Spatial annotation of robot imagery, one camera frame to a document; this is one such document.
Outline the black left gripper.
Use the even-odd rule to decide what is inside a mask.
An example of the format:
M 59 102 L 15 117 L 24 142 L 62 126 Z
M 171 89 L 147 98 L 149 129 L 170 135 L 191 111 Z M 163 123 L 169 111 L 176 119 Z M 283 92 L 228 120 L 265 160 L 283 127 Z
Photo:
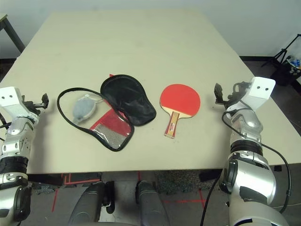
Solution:
M 49 104 L 49 98 L 47 93 L 42 96 L 42 103 L 34 104 L 32 101 L 25 101 L 25 95 L 22 95 L 22 103 L 31 112 L 36 115 L 40 115 L 39 108 L 47 108 Z

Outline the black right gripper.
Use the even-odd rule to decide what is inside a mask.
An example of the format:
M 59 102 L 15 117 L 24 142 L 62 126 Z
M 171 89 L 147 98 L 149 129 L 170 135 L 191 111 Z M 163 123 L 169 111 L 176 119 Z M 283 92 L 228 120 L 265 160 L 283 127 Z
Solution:
M 225 109 L 228 109 L 230 106 L 237 104 L 241 100 L 249 86 L 250 83 L 245 81 L 235 83 L 233 85 L 233 93 L 228 95 L 228 100 L 223 100 L 222 87 L 220 84 L 216 83 L 214 87 L 215 103 L 223 105 Z

